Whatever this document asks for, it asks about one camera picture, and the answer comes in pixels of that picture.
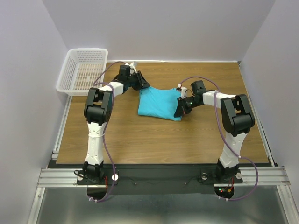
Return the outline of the turquoise t shirt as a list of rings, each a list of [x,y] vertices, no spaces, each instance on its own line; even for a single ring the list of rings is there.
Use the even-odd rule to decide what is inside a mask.
[[[181,121],[182,117],[174,117],[181,96],[175,88],[168,90],[148,87],[139,92],[138,115],[150,116],[172,121]]]

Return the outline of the white plastic basket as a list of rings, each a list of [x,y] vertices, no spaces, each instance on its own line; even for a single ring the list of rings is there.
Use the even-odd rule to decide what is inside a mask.
[[[94,82],[103,82],[108,51],[100,48],[76,48],[67,52],[56,90],[69,96],[87,96]]]

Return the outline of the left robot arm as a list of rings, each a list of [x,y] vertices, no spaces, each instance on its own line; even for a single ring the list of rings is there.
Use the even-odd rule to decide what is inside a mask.
[[[126,63],[119,68],[119,74],[108,84],[89,89],[84,108],[84,117],[88,127],[88,148],[82,168],[82,177],[91,181],[100,181],[104,176],[103,138],[110,120],[114,98],[125,93],[130,87],[138,91],[150,87],[136,62]]]

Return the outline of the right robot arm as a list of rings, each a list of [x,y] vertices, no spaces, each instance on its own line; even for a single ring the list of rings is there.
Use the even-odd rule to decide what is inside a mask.
[[[185,96],[187,89],[179,83],[177,108],[174,117],[189,114],[193,108],[210,105],[214,107],[217,127],[224,147],[215,169],[215,178],[226,181],[238,173],[240,151],[243,141],[255,125],[255,117],[248,98],[244,94],[228,95],[217,90],[207,90],[203,81],[191,84],[192,96]]]

